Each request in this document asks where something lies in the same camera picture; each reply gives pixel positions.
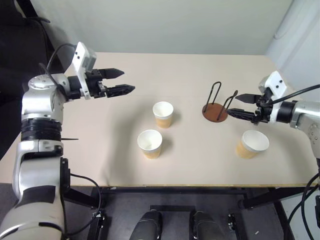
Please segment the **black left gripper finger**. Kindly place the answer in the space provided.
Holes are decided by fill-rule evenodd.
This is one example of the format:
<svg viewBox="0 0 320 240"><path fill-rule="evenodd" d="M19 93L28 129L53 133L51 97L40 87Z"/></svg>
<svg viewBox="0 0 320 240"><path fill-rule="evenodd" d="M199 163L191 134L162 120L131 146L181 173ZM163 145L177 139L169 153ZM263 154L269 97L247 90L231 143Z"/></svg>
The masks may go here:
<svg viewBox="0 0 320 240"><path fill-rule="evenodd" d="M114 87L106 87L106 97L113 98L118 96L123 96L131 93L135 90L135 86L128 84L119 84Z"/></svg>
<svg viewBox="0 0 320 240"><path fill-rule="evenodd" d="M99 70L100 75L103 79L115 79L118 78L125 73L122 70L119 70L117 68L103 68Z"/></svg>

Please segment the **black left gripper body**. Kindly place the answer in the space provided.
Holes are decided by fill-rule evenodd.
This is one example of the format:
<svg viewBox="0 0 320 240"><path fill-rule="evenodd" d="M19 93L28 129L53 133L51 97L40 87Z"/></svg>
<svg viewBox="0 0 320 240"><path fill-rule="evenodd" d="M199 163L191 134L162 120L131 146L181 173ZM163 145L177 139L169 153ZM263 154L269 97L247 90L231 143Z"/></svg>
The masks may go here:
<svg viewBox="0 0 320 240"><path fill-rule="evenodd" d="M91 72L87 71L85 76L91 97L97 99L107 96L106 87L102 83L103 79L106 78L106 69L93 69Z"/></svg>

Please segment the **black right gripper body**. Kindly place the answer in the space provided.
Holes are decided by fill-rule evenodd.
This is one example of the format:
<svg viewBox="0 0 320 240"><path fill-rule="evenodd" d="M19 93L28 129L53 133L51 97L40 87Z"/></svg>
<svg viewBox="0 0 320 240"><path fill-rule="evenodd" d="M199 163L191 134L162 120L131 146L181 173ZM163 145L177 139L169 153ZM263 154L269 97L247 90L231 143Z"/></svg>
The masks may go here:
<svg viewBox="0 0 320 240"><path fill-rule="evenodd" d="M270 121L270 115L273 109L272 105L268 103L272 100L273 93L269 88L266 88L263 95L256 95L254 97L254 103L257 106L255 110L255 117L252 121L253 124L268 123Z"/></svg>

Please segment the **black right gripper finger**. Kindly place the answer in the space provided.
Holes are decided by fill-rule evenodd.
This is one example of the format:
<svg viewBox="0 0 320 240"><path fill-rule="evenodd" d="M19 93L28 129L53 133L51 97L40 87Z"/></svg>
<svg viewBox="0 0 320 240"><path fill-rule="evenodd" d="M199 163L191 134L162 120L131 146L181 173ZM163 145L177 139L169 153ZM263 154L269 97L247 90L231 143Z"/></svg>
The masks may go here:
<svg viewBox="0 0 320 240"><path fill-rule="evenodd" d="M248 112L239 108L231 108L226 110L228 115L240 120L245 120L249 122L256 121L256 115L253 112Z"/></svg>
<svg viewBox="0 0 320 240"><path fill-rule="evenodd" d="M261 96L257 94L245 93L245 94L237 95L235 98L247 104L256 104L261 98Z"/></svg>

